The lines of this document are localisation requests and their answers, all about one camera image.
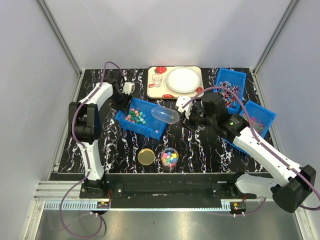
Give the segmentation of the blue bin of star candies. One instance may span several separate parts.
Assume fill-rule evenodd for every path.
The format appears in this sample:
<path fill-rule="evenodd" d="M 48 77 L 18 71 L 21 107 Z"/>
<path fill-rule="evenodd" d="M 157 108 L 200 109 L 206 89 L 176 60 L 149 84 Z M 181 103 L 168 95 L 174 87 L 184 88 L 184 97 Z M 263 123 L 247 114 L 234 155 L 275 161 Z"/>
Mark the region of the blue bin of star candies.
<path fill-rule="evenodd" d="M 131 131 L 145 137 L 160 140 L 166 123 L 152 116 L 152 109 L 157 104 L 138 98 L 133 98 L 129 107 L 129 112 L 119 110 L 115 119 L 119 122 L 123 130 Z"/>

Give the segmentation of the clear plastic scoop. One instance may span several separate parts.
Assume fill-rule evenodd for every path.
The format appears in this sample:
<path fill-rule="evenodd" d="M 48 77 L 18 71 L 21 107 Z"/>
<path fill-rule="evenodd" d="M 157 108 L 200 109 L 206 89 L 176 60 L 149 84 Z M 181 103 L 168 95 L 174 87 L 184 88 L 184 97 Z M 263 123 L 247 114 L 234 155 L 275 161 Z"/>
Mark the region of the clear plastic scoop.
<path fill-rule="evenodd" d="M 184 113 L 179 112 L 175 109 L 157 105 L 151 109 L 151 115 L 157 120 L 171 125 L 181 121 Z"/>

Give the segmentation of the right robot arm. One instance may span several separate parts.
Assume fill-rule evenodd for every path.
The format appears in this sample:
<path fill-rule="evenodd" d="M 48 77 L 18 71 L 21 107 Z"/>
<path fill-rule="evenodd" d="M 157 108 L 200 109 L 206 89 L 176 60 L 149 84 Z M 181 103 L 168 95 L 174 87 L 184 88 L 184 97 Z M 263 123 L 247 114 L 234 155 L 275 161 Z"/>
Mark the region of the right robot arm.
<path fill-rule="evenodd" d="M 310 165 L 301 166 L 284 156 L 251 129 L 247 120 L 238 114 L 229 114 L 218 93 L 205 95 L 201 106 L 196 106 L 190 97 L 180 96 L 176 106 L 184 127 L 212 128 L 219 137 L 249 154 L 271 174 L 271 178 L 248 173 L 235 174 L 227 185 L 230 197 L 236 199 L 243 194 L 254 194 L 271 198 L 282 210 L 294 213 L 316 191 L 316 170 Z"/>

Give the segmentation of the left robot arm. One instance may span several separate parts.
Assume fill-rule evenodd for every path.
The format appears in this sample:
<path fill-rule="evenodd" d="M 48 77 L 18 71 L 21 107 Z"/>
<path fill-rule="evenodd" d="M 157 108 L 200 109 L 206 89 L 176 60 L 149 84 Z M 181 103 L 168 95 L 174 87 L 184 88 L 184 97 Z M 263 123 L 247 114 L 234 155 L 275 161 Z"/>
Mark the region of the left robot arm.
<path fill-rule="evenodd" d="M 120 73 L 102 78 L 86 97 L 68 106 L 68 131 L 81 152 L 85 168 L 81 184 L 85 192 L 97 198 L 103 198 L 108 193 L 98 144 L 102 132 L 100 109 L 110 100 L 114 110 L 129 110 L 135 84 L 127 81 L 121 84 L 123 78 Z"/>

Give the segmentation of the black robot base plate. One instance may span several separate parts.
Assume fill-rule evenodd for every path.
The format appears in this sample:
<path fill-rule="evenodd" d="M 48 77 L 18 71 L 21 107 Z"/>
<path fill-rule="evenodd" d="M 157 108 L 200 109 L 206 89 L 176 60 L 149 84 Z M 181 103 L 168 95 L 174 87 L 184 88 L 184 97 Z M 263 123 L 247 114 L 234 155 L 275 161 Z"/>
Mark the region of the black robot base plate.
<path fill-rule="evenodd" d="M 240 173 L 109 173 L 101 180 L 85 180 L 81 199 L 123 199 L 138 196 L 201 196 L 213 199 L 253 199 L 236 189 Z"/>

